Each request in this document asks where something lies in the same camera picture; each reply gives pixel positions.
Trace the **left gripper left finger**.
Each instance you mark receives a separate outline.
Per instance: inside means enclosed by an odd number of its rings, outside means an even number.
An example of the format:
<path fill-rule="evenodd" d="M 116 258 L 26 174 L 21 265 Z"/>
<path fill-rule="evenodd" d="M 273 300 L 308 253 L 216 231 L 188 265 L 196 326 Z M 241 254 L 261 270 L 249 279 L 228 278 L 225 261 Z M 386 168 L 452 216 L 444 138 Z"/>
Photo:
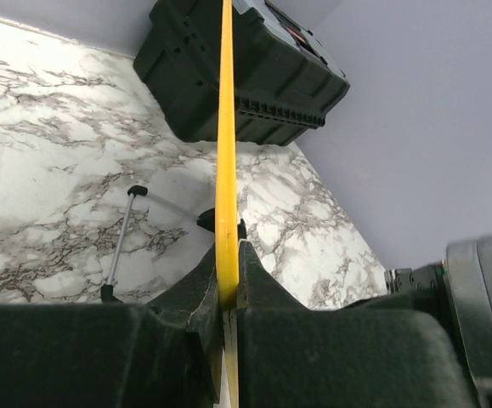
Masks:
<path fill-rule="evenodd" d="M 0 304 L 0 407 L 211 407 L 215 252 L 148 303 Z"/>

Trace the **yellow framed whiteboard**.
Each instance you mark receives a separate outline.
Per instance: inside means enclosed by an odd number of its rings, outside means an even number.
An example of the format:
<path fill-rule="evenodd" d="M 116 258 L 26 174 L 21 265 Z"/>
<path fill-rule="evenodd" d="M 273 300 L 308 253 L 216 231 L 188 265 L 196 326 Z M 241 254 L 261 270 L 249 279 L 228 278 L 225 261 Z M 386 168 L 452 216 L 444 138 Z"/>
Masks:
<path fill-rule="evenodd" d="M 239 277 L 239 238 L 236 176 L 233 5 L 222 2 L 215 249 L 219 303 L 223 310 L 224 359 L 232 407 L 239 405 L 236 298 Z"/>

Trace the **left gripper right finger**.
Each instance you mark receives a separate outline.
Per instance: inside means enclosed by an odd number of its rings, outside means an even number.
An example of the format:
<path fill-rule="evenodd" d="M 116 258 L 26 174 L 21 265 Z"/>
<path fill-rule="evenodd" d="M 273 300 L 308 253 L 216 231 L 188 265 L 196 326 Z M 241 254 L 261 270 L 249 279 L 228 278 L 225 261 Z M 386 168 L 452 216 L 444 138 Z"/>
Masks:
<path fill-rule="evenodd" d="M 243 407 L 474 407 L 455 349 L 441 268 L 404 269 L 397 290 L 312 310 L 239 250 L 239 403 Z"/>

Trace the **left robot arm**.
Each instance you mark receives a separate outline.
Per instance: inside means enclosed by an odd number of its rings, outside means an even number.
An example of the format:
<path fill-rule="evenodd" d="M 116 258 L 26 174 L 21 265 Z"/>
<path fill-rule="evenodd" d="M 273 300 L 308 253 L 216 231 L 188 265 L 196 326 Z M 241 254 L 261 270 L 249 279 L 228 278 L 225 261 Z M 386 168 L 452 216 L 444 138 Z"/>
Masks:
<path fill-rule="evenodd" d="M 492 236 L 325 311 L 239 254 L 240 406 L 492 407 Z M 0 304 L 0 407 L 211 407 L 222 352 L 209 251 L 147 304 Z"/>

